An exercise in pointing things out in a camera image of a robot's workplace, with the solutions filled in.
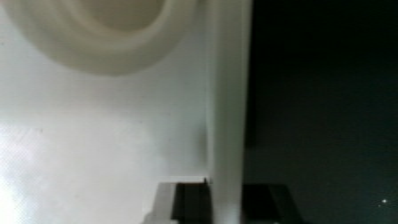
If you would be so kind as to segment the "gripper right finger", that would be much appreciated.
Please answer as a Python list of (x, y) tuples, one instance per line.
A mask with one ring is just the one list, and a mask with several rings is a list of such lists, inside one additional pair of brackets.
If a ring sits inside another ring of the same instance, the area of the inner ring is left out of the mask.
[(286, 185), (244, 185), (242, 215), (244, 224), (304, 224), (304, 218)]

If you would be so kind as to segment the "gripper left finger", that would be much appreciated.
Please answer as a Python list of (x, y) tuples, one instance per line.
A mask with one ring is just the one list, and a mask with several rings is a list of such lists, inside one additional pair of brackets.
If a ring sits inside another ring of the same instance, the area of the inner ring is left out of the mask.
[(158, 185), (151, 224), (213, 224), (212, 193), (204, 182)]

